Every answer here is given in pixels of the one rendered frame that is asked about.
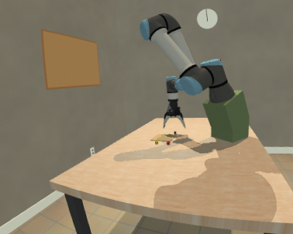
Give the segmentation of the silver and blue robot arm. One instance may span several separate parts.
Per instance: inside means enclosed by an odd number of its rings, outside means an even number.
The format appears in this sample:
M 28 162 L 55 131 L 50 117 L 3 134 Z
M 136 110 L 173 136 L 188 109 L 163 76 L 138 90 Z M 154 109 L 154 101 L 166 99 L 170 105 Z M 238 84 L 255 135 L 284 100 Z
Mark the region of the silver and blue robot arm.
M 181 27 L 173 16 L 161 13 L 145 19 L 140 23 L 140 32 L 145 40 L 159 46 L 180 73 L 179 79 L 166 78 L 169 100 L 178 99 L 178 91 L 175 91 L 175 88 L 184 90 L 189 95 L 197 95 L 209 88 L 209 99 L 212 103 L 228 101 L 235 95 L 220 59 L 208 60 L 206 64 L 203 62 L 200 67 L 195 64 L 181 33 Z

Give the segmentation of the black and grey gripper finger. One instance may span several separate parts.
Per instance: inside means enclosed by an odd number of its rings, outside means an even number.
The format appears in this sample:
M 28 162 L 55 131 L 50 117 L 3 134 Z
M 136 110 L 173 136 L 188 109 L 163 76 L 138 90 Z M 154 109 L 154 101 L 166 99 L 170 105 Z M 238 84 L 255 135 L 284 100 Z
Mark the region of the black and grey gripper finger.
M 167 113 L 165 113 L 164 115 L 164 125 L 163 128 L 165 127 L 165 124 L 167 123 L 167 120 L 169 119 L 169 115 Z
M 178 110 L 178 119 L 181 120 L 181 123 L 183 124 L 183 127 L 186 128 L 185 123 L 184 123 L 184 119 L 183 119 L 183 115 L 181 114 L 181 112 L 179 112 L 179 110 Z

